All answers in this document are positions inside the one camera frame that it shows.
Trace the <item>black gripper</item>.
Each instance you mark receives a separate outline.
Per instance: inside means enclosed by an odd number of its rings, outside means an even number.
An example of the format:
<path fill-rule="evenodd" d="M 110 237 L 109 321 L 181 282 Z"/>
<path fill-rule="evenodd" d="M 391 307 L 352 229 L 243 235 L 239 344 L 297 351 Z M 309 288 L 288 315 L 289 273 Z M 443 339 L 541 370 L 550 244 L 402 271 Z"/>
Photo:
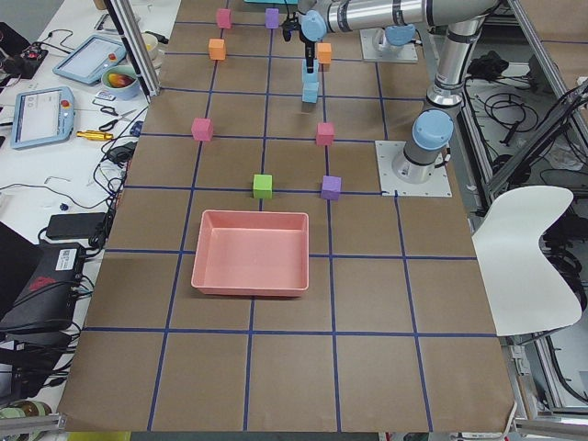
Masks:
<path fill-rule="evenodd" d="M 304 57 L 305 62 L 305 73 L 306 74 L 314 74 L 316 71 L 316 65 L 314 63 L 315 60 L 315 42 L 314 41 L 305 41 L 304 42 Z"/>

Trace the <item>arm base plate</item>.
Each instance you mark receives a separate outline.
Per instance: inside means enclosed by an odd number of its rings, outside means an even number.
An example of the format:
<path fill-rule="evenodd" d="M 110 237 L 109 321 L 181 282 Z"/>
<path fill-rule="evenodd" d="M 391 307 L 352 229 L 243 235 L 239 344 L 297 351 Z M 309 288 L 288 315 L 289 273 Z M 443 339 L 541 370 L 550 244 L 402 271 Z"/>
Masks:
<path fill-rule="evenodd" d="M 391 45 L 383 28 L 360 31 L 363 60 L 366 62 L 417 63 L 415 44 L 409 40 L 402 46 Z"/>
<path fill-rule="evenodd" d="M 439 152 L 429 165 L 411 163 L 405 141 L 375 141 L 380 194 L 384 197 L 451 198 L 445 158 Z"/>

